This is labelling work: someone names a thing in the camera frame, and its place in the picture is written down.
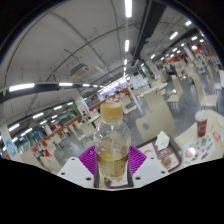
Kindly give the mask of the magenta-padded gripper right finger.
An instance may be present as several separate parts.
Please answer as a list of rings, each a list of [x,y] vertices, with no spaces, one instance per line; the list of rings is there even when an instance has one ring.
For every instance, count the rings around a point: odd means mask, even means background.
[[[130,146],[128,159],[128,184],[140,188],[169,175],[169,172],[155,156],[147,156]]]

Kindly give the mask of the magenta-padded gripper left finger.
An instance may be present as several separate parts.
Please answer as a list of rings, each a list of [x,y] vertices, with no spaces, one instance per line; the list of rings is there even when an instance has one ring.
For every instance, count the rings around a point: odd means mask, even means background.
[[[58,176],[84,188],[96,186],[97,158],[95,147],[91,146],[78,157],[70,157]]]

